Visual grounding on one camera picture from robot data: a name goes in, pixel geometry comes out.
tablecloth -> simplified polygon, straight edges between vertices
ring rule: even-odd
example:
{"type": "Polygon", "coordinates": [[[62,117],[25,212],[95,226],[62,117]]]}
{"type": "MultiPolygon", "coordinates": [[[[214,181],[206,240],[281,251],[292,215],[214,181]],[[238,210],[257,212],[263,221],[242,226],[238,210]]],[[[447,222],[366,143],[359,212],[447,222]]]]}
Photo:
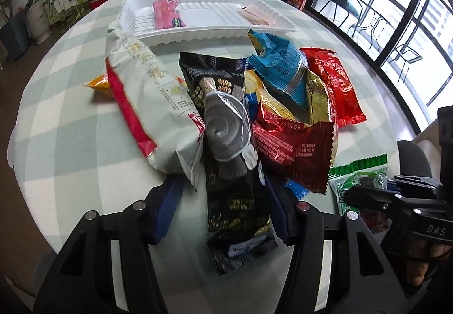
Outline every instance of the tablecloth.
{"type": "MultiPolygon", "coordinates": [[[[387,153],[393,176],[399,171],[395,137],[366,69],[324,26],[282,1],[265,1],[298,26],[298,32],[288,34],[297,47],[338,53],[368,118],[340,129],[336,165],[387,153]]],[[[109,0],[67,31],[37,67],[20,103],[15,174],[38,228],[56,252],[86,211],[121,211],[164,179],[142,156],[116,102],[83,85],[105,72],[107,26],[119,17],[123,2],[109,0]]],[[[246,37],[161,44],[152,50],[177,75],[180,51],[231,58],[254,53],[246,37]]],[[[321,211],[334,212],[330,192],[306,198],[321,211]]],[[[208,255],[206,234],[206,194],[188,187],[167,237],[151,247],[169,312],[273,313],[293,249],[280,246],[219,277],[208,255]]],[[[113,254],[113,269],[117,302],[124,307],[118,254],[113,254]]]]}

round table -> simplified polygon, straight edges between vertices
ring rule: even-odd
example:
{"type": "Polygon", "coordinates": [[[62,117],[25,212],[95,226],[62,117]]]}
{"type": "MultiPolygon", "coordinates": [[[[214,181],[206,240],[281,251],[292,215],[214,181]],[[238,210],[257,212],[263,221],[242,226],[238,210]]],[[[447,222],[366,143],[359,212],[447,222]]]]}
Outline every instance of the round table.
{"type": "MultiPolygon", "coordinates": [[[[363,65],[303,12],[279,0],[265,1],[298,26],[298,32],[288,34],[297,47],[336,51],[354,86],[367,121],[340,129],[336,165],[387,153],[389,176],[397,174],[399,159],[389,116],[363,65]]],[[[86,211],[122,211],[164,179],[142,156],[116,102],[83,85],[105,72],[107,27],[118,18],[123,2],[109,0],[66,32],[36,69],[20,103],[15,174],[38,228],[56,252],[86,211]]],[[[254,53],[246,37],[161,44],[152,50],[179,76],[180,51],[231,58],[254,53]]],[[[335,212],[330,191],[310,193],[305,199],[321,211],[335,212]]],[[[269,254],[219,277],[206,247],[206,205],[204,190],[185,190],[168,235],[150,247],[169,312],[273,313],[293,248],[280,243],[269,254]]],[[[112,242],[113,275],[117,304],[124,308],[118,246],[112,242]]],[[[327,270],[328,256],[326,245],[327,270]]],[[[320,287],[324,295],[326,285],[320,287]]]]}

silver screw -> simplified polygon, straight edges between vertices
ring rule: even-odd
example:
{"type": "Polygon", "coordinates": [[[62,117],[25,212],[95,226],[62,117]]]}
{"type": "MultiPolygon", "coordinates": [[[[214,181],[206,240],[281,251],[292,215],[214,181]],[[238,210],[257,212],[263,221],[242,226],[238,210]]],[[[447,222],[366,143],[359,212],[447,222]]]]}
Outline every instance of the silver screw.
{"type": "Polygon", "coordinates": [[[85,219],[91,221],[96,218],[96,211],[88,211],[85,213],[85,219]]]}
{"type": "Polygon", "coordinates": [[[134,205],[132,206],[136,211],[141,211],[146,207],[146,203],[142,200],[139,200],[138,202],[135,202],[134,205]]]}
{"type": "Polygon", "coordinates": [[[297,203],[297,209],[307,211],[310,209],[310,205],[307,202],[299,202],[297,203]]]}
{"type": "Polygon", "coordinates": [[[349,211],[348,213],[346,213],[346,216],[352,221],[355,221],[357,218],[359,218],[359,215],[354,211],[349,211]]]}

white snack package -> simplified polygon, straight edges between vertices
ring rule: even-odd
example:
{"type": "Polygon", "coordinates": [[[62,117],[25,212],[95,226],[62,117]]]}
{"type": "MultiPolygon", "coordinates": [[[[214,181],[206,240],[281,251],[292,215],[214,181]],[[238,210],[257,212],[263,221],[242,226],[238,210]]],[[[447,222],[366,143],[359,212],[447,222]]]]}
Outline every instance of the white snack package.
{"type": "Polygon", "coordinates": [[[184,79],[171,75],[148,46],[118,22],[108,31],[109,83],[141,152],[155,169],[185,173],[196,186],[205,126],[184,79]]]}

white plastic tray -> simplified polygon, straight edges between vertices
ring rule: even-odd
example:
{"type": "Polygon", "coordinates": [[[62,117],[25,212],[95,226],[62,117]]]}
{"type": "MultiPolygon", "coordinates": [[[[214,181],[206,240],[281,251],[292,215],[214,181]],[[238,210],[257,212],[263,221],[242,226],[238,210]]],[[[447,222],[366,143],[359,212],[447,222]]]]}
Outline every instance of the white plastic tray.
{"type": "Polygon", "coordinates": [[[250,29],[284,34],[297,27],[262,0],[180,0],[177,7],[186,27],[154,29],[153,2],[126,0],[119,22],[126,32],[133,33],[148,46],[193,39],[243,37],[250,29]],[[274,19],[272,27],[253,25],[237,13],[242,7],[255,6],[274,19]]]}

